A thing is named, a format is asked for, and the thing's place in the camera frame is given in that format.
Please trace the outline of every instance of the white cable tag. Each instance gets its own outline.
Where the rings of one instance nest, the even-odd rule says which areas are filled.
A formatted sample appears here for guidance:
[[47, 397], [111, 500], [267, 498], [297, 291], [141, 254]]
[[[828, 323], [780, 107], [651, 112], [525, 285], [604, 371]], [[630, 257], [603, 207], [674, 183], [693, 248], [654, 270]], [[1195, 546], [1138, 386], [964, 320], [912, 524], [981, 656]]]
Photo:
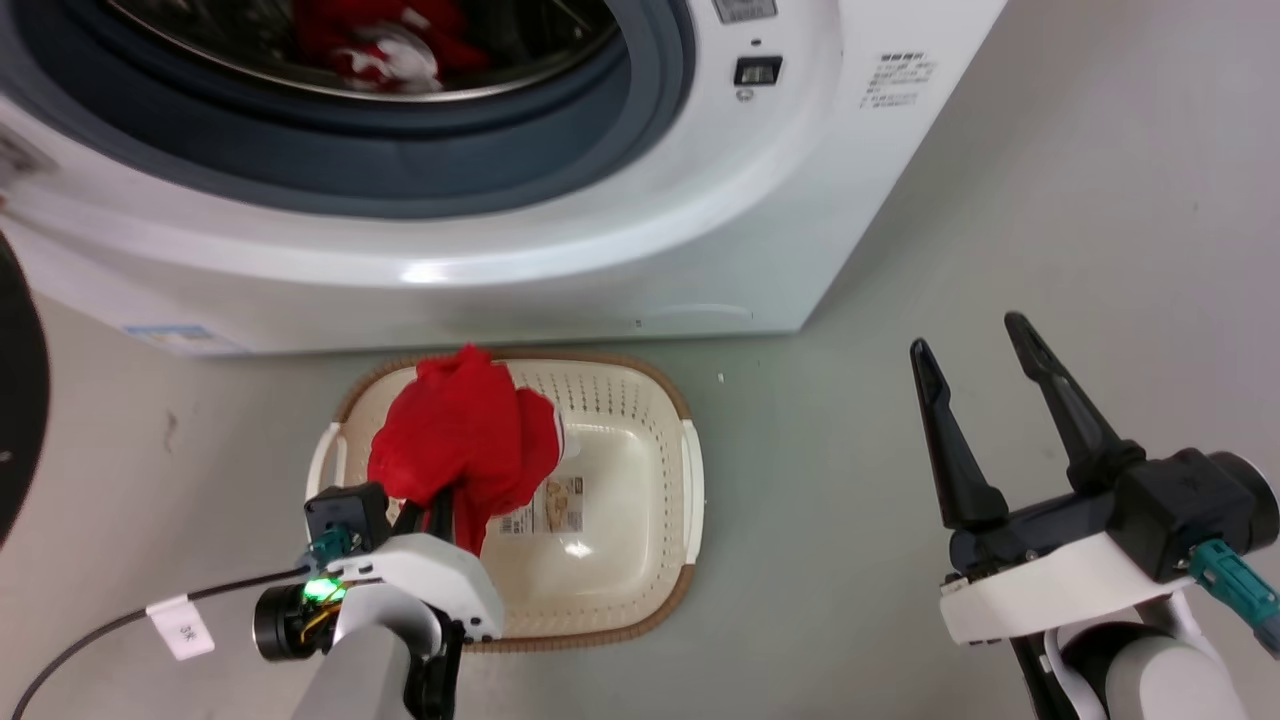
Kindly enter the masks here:
[[179, 594], [147, 606], [147, 615], [177, 660], [187, 660], [214, 650], [214, 637], [200, 619], [196, 605]]

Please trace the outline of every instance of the white laundry basket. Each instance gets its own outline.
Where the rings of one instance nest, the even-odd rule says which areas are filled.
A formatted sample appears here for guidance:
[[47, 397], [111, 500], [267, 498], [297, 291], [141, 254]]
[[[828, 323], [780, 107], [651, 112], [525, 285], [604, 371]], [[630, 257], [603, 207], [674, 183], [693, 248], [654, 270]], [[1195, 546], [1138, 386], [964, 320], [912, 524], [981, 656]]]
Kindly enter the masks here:
[[[701, 543], [703, 459], [689, 406], [662, 373], [631, 357], [492, 355], [517, 386], [559, 407], [580, 445], [548, 480], [558, 486], [550, 492], [571, 496], [561, 510], [576, 516], [561, 532], [530, 523], [532, 509], [489, 523], [480, 561], [506, 605], [507, 634], [468, 650], [586, 647], [649, 632], [687, 592]], [[366, 482], [374, 434], [424, 357], [389, 363], [356, 383], [316, 447], [307, 498]], [[539, 510], [549, 484], [535, 498]], [[396, 511], [393, 503], [392, 519]]]

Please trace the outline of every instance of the red garment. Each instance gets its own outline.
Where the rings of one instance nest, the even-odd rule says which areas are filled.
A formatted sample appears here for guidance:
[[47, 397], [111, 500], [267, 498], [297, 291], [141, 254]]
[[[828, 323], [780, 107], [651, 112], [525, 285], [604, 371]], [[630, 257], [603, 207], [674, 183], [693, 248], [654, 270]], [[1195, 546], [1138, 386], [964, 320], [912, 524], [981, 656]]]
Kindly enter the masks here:
[[417, 365], [374, 436], [369, 479], [421, 507], [453, 486], [454, 543], [480, 555], [489, 519], [527, 505], [556, 469], [561, 437], [556, 406], [468, 345]]
[[422, 79], [388, 67], [388, 44], [410, 53], [415, 44], [402, 38], [407, 35], [426, 44], [426, 63], [435, 65], [429, 70], [433, 79], [490, 64], [484, 50], [463, 40], [467, 17], [453, 0], [293, 0], [293, 24], [308, 60], [379, 86]]

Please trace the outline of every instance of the cable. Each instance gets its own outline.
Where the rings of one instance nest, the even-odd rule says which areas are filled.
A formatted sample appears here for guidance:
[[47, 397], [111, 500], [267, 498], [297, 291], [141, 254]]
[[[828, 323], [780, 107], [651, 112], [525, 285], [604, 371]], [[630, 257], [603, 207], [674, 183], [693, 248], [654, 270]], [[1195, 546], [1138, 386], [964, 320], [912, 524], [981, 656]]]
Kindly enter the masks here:
[[335, 614], [338, 614], [340, 611], [342, 611], [342, 602], [335, 602], [335, 603], [330, 605], [329, 607], [325, 607], [315, 618], [312, 618], [310, 623], [307, 623], [302, 628], [302, 632], [298, 633], [298, 639], [301, 642], [306, 642], [307, 641], [307, 633], [310, 633], [312, 628], [320, 625], [321, 623], [324, 623], [329, 618], [333, 618]]
[[[288, 580], [291, 578], [297, 578], [298, 575], [305, 575], [307, 574], [308, 570], [310, 570], [308, 568], [297, 568], [294, 570], [285, 570], [284, 573], [271, 573], [270, 575], [261, 575], [257, 578], [250, 578], [247, 580], [238, 580], [223, 585], [214, 585], [211, 588], [205, 588], [202, 591], [188, 593], [187, 598], [191, 601], [204, 600], [206, 597], [212, 597], [215, 594], [229, 593], [238, 589], [251, 588], [253, 585], [265, 585], [268, 583], [274, 583], [278, 580]], [[38, 675], [36, 675], [36, 679], [32, 680], [29, 685], [27, 685], [27, 691], [22, 693], [22, 700], [18, 701], [17, 707], [14, 707], [13, 710], [13, 720], [22, 720], [22, 715], [27, 711], [27, 706], [31, 705], [31, 698], [36, 697], [36, 691], [38, 691], [40, 687], [45, 684], [45, 680], [47, 680], [59, 667], [61, 667], [64, 662], [70, 660], [72, 656], [84, 650], [93, 641], [101, 638], [102, 635], [119, 630], [120, 628], [132, 624], [137, 620], [142, 620], [146, 616], [147, 611], [145, 607], [134, 610], [133, 612], [122, 615], [115, 620], [111, 620], [110, 623], [102, 625], [101, 628], [88, 633], [83, 638], [72, 643], [70, 647], [59, 653], [59, 656], [55, 657], [52, 662], [46, 665], [45, 669], [41, 670]]]

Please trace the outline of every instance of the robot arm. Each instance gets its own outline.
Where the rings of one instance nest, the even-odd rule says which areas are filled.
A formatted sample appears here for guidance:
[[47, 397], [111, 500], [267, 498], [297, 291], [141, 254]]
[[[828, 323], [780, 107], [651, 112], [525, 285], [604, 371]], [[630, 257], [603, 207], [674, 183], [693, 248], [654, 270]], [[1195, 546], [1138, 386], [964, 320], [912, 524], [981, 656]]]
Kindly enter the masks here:
[[[1041, 720], [1244, 717], [1183, 591], [1207, 587], [1280, 656], [1275, 592], [1239, 560], [1280, 529], [1266, 478], [1229, 452], [1148, 460], [1027, 318], [1010, 313], [1005, 325], [1062, 438], [1071, 492], [1010, 511], [974, 461], [928, 343], [911, 345], [942, 524], [954, 530], [941, 600], [952, 639], [1007, 639]], [[1060, 628], [1128, 607], [1142, 624], [1096, 624], [1060, 647]]]
[[381, 487], [329, 488], [306, 503], [311, 562], [325, 577], [269, 588], [253, 639], [270, 661], [326, 655], [297, 720], [449, 720], [462, 648], [502, 637], [504, 611], [480, 560], [452, 542], [448, 491], [385, 527]]

